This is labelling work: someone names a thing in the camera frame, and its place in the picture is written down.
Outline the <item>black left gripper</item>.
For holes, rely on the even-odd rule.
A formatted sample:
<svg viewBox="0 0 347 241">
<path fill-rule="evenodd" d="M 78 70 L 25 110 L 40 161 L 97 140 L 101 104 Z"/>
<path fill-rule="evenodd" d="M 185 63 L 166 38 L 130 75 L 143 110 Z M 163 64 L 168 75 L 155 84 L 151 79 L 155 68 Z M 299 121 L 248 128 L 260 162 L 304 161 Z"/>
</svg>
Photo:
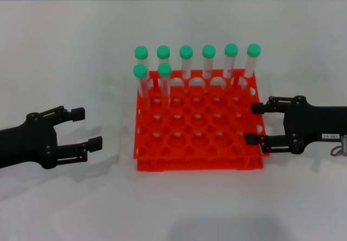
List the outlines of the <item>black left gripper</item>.
<svg viewBox="0 0 347 241">
<path fill-rule="evenodd" d="M 24 162 L 36 162 L 44 169 L 88 161 L 88 153 L 102 149 L 102 137 L 87 142 L 57 146 L 54 126 L 85 119 L 85 109 L 68 111 L 64 106 L 30 113 L 23 124 L 1 130 L 1 168 Z"/>
</svg>

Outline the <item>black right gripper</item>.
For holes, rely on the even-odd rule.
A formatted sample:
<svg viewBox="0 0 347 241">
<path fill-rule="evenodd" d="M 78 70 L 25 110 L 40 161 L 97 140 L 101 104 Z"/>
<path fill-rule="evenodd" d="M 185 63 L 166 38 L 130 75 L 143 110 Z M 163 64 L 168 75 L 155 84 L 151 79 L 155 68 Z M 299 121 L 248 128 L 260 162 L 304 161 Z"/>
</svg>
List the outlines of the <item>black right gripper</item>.
<svg viewBox="0 0 347 241">
<path fill-rule="evenodd" d="M 301 154 L 313 142 L 341 142 L 346 136 L 345 106 L 314 106 L 304 96 L 274 97 L 252 103 L 252 114 L 284 113 L 285 135 L 245 134 L 247 145 L 259 145 L 263 154 Z"/>
</svg>

